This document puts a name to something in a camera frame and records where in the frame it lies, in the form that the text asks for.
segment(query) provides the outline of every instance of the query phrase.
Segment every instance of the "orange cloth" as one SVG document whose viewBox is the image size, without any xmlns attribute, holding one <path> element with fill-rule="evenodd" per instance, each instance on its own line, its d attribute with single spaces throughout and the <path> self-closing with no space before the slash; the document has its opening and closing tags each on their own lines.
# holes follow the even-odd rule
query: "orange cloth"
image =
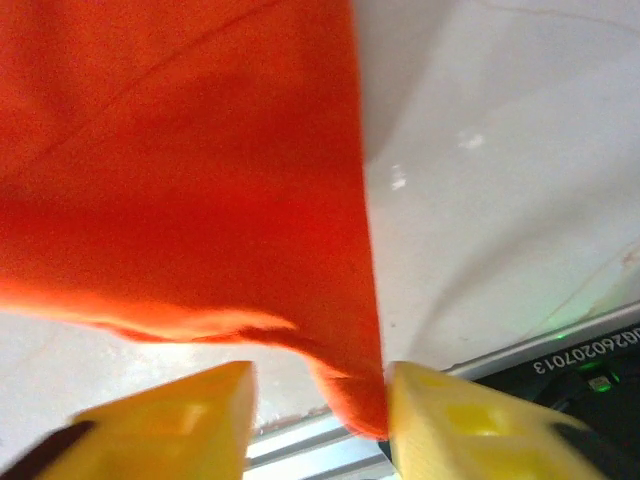
<svg viewBox="0 0 640 480">
<path fill-rule="evenodd" d="M 346 0 L 0 0 L 0 304 L 386 403 Z"/>
</svg>

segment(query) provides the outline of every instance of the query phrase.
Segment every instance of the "printed serial number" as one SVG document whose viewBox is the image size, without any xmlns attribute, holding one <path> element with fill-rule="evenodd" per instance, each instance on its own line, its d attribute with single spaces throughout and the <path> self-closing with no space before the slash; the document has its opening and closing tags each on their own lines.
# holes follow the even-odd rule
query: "printed serial number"
<svg viewBox="0 0 640 480">
<path fill-rule="evenodd" d="M 542 375 L 556 368 L 576 365 L 601 355 L 606 355 L 608 352 L 613 352 L 616 349 L 627 348 L 638 343 L 640 343 L 640 327 L 611 335 L 610 337 L 591 342 L 587 345 L 565 350 L 539 362 L 534 362 L 533 369 L 536 373 Z"/>
</svg>

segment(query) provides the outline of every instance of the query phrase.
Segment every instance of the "green led light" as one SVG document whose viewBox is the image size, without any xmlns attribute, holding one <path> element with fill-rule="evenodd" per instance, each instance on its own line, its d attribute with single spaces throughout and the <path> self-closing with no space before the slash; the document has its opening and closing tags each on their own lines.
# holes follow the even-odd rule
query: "green led light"
<svg viewBox="0 0 640 480">
<path fill-rule="evenodd" d="M 582 365 L 581 367 L 578 367 L 578 370 L 581 372 L 586 372 L 588 370 L 593 370 L 594 368 L 600 366 L 602 362 L 589 362 L 589 363 L 585 363 L 584 365 Z"/>
</svg>

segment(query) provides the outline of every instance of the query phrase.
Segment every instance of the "white table surface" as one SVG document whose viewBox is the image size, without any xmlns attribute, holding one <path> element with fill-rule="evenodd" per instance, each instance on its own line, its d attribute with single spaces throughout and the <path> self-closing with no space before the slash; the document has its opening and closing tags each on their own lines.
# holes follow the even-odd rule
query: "white table surface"
<svg viewBox="0 0 640 480">
<path fill-rule="evenodd" d="M 355 5 L 386 361 L 446 368 L 640 298 L 640 4 Z M 0 465 L 79 409 L 234 359 L 258 363 L 258 425 L 324 405 L 283 351 L 0 332 Z"/>
</svg>

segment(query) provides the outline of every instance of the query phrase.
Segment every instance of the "black device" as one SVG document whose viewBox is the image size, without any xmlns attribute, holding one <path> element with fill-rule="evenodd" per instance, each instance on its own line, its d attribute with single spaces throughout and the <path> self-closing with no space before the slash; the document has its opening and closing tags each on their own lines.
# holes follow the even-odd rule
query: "black device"
<svg viewBox="0 0 640 480">
<path fill-rule="evenodd" d="M 640 479 L 640 302 L 447 373 L 581 420 L 592 432 L 550 428 L 605 478 Z M 379 445 L 391 460 L 388 442 Z"/>
</svg>

